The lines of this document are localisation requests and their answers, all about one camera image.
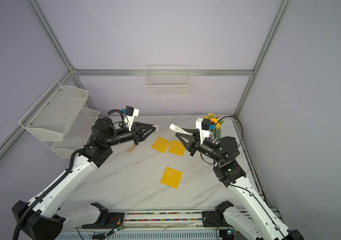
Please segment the yellow envelope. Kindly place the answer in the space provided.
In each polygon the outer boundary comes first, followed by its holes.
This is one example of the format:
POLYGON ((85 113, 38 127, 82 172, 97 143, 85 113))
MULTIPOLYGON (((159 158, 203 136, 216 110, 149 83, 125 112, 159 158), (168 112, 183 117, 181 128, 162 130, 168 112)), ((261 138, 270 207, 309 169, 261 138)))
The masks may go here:
POLYGON ((168 152, 182 157, 185 152, 185 147, 180 141, 173 140, 169 145, 168 152))
POLYGON ((165 151, 168 149, 168 147, 170 146, 171 142, 162 138, 162 137, 158 137, 154 143, 150 146, 152 149, 158 151, 159 153, 164 154, 165 151))
POLYGON ((166 167, 160 179, 160 183, 168 187, 177 189, 182 178, 182 172, 166 167))

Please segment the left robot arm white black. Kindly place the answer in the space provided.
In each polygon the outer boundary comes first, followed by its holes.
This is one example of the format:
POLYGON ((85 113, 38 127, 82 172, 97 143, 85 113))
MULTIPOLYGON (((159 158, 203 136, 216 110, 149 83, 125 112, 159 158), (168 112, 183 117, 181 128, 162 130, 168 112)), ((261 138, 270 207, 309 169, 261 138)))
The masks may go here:
POLYGON ((18 201, 12 207, 17 221, 12 238, 17 240, 20 232, 24 232, 33 240, 54 240, 73 228, 117 224, 109 216, 108 208, 98 202, 74 212, 65 212, 61 205, 87 176, 104 164, 112 154, 112 146, 130 141, 138 145, 156 130, 157 126, 135 122, 131 117, 123 117, 119 129, 108 117, 98 119, 91 128, 92 140, 71 154, 62 175, 28 202, 18 201))

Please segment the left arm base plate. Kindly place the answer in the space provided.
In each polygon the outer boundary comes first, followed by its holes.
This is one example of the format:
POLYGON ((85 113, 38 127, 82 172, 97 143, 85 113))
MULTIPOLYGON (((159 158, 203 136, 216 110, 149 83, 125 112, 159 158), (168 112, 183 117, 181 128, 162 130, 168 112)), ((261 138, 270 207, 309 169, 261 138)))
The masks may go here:
POLYGON ((98 202, 90 204, 96 207, 100 213, 93 224, 82 225, 82 229, 117 229, 124 221, 125 213, 109 212, 109 210, 98 202))

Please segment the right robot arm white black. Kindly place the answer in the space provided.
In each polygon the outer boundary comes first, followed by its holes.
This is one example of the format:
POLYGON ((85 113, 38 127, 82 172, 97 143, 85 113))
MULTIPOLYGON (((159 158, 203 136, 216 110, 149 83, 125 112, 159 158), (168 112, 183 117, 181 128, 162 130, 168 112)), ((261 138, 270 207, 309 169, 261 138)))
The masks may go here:
POLYGON ((298 230, 289 228, 260 197, 236 158, 240 154, 236 138, 223 137, 214 142, 201 139, 199 130, 183 130, 176 137, 193 156, 196 152, 212 159, 213 171, 219 182, 235 195, 250 215, 244 216, 229 201, 216 206, 222 225, 228 224, 247 240, 302 240, 298 230))

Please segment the white glue stick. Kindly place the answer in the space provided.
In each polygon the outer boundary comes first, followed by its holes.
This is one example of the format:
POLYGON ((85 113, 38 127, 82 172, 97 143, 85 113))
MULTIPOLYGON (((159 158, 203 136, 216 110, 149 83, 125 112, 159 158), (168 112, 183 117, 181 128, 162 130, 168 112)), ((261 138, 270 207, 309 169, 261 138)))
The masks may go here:
POLYGON ((175 132, 175 133, 180 133, 180 134, 185 134, 185 135, 190 135, 190 136, 193 135, 192 133, 190 133, 190 132, 188 132, 188 131, 186 131, 186 130, 180 128, 180 127, 178 127, 178 126, 175 125, 175 124, 171 124, 171 125, 169 126, 169 129, 172 130, 172 131, 175 132))

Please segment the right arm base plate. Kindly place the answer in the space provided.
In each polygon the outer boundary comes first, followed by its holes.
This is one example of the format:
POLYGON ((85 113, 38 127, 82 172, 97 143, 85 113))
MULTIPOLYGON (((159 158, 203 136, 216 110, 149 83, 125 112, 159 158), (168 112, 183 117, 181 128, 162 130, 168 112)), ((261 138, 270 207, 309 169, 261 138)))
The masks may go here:
POLYGON ((214 211, 202 211, 202 223, 204 228, 213 228, 220 226, 234 227, 224 216, 230 210, 236 211, 237 208, 229 201, 224 201, 215 206, 214 211))

